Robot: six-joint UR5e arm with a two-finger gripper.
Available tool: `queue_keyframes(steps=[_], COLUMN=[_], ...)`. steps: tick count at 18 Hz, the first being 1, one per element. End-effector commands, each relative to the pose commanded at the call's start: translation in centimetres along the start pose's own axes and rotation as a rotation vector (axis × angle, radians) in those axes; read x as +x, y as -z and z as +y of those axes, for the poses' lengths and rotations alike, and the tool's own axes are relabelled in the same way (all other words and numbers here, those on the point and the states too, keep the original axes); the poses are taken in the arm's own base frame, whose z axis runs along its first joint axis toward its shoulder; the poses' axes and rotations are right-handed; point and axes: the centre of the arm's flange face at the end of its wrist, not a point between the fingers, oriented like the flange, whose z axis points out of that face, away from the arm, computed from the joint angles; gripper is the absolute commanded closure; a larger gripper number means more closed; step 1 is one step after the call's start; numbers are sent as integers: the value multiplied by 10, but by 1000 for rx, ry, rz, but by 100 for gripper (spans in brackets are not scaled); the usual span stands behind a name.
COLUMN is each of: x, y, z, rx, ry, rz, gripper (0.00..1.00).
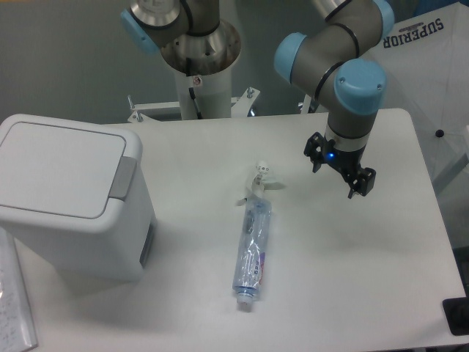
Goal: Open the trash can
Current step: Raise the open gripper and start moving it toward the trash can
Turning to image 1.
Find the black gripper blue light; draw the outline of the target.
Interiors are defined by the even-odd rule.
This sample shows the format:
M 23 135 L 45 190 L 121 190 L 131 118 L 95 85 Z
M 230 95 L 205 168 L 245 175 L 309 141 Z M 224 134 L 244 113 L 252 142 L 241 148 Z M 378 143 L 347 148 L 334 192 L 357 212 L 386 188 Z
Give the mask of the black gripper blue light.
M 319 171 L 323 164 L 336 170 L 348 183 L 350 190 L 348 198 L 358 194 L 365 197 L 373 188 L 376 171 L 361 167 L 361 158 L 365 147 L 352 152 L 338 150 L 335 142 L 324 139 L 319 132 L 315 132 L 306 142 L 303 154 L 312 162 L 312 172 Z

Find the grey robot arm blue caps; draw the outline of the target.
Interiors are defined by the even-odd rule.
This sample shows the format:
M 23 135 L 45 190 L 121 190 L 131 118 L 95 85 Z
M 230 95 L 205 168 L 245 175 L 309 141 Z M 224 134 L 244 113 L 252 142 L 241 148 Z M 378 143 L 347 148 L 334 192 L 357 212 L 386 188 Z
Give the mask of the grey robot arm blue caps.
M 350 188 L 366 196 L 376 172 L 361 166 L 387 85 L 384 70 L 363 55 L 394 25 L 385 1 L 316 1 L 326 27 L 312 37 L 286 36 L 274 68 L 328 110 L 324 133 L 314 133 L 304 153 L 314 170 L 328 165 Z M 220 16 L 217 1 L 132 1 L 121 22 L 133 42 L 158 53 L 177 80 L 185 120 L 231 117 L 231 69 L 240 55 L 237 30 Z

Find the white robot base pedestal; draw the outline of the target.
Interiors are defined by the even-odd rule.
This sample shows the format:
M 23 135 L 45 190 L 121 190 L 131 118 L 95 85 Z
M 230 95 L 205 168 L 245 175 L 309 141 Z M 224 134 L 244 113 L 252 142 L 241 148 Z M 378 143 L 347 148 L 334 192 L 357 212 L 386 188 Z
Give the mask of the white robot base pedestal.
M 204 37 L 184 34 L 161 50 L 161 56 L 174 74 L 179 102 L 190 88 L 196 96 L 232 97 L 232 68 L 241 52 L 240 35 L 229 22 Z

